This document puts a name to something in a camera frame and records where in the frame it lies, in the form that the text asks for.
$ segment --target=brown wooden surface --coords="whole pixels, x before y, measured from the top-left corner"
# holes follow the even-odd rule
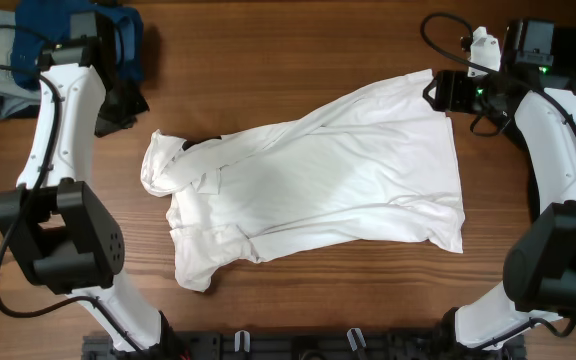
[[[576,25],[576,1],[173,2],[133,1],[146,28],[142,89],[152,110],[133,129],[96,140],[93,185],[123,228],[125,268],[176,329],[431,326],[500,281],[507,250],[529,225],[526,164],[506,139],[470,135],[469,117],[452,116],[466,209],[463,255],[428,243],[355,241],[265,264],[235,262],[217,272],[207,294],[174,279],[164,218],[170,198],[143,190],[141,161],[156,129],[190,139],[232,133],[297,119],[377,80],[458,68],[419,36],[431,11],[458,13],[501,38],[516,17]],[[0,8],[12,7],[0,0]],[[458,49],[459,27],[439,22],[432,30]],[[0,122],[0,191],[14,186],[34,126]],[[10,306],[56,300],[28,285],[11,260],[1,280]],[[0,314],[0,359],[78,359],[81,337],[100,330],[78,306],[30,320]],[[531,359],[576,359],[576,332],[560,340],[537,329],[528,343]]]

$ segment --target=blue cloth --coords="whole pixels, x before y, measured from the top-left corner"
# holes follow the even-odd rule
[[[64,41],[70,38],[70,14],[83,11],[97,11],[110,18],[124,40],[124,63],[119,67],[119,78],[143,81],[139,51],[143,38],[144,24],[136,9],[130,7],[104,7],[91,4],[89,0],[21,0],[15,10],[17,25],[29,27],[52,41]],[[17,31],[12,47],[11,65],[36,70],[35,59],[39,55],[44,41],[32,34]],[[115,33],[117,61],[120,60],[119,35]],[[17,85],[28,90],[39,88],[38,81],[26,74],[13,73]]]

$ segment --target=crumpled white fabric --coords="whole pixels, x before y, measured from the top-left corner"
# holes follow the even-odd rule
[[[141,181],[172,194],[175,277],[204,291],[237,259],[258,263],[357,239],[462,252],[464,212],[450,119],[420,71],[363,87],[300,120],[183,151],[159,131]]]

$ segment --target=gray cloth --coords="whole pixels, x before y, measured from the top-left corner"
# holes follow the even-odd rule
[[[0,25],[15,25],[15,13],[0,10]],[[0,29],[0,64],[10,65],[15,31]],[[0,119],[21,113],[30,106],[38,106],[39,91],[28,91],[15,83],[10,71],[0,70]]]

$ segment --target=wood grain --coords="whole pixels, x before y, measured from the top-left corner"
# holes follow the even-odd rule
[[[467,116],[451,115],[466,209],[464,254],[428,243],[356,241],[265,264],[235,262],[217,272],[206,294],[174,280],[164,218],[170,198],[143,190],[141,161],[156,129],[198,140],[300,118],[377,80],[458,68],[420,39],[419,23],[432,11],[458,13],[502,37],[506,23],[523,16],[576,25],[576,1],[130,3],[145,23],[142,89],[152,111],[133,129],[95,142],[93,186],[123,228],[127,271],[176,329],[431,326],[500,281],[507,250],[529,225],[525,156],[504,138],[470,135]],[[0,8],[14,2],[0,0]],[[431,30],[457,50],[461,29],[438,21]],[[34,126],[0,122],[0,191],[14,185]],[[30,310],[56,300],[28,285],[7,259],[7,303]],[[0,359],[78,359],[81,337],[98,331],[77,306],[31,320],[0,314]],[[560,340],[537,329],[528,344],[531,359],[576,359],[576,332]]]

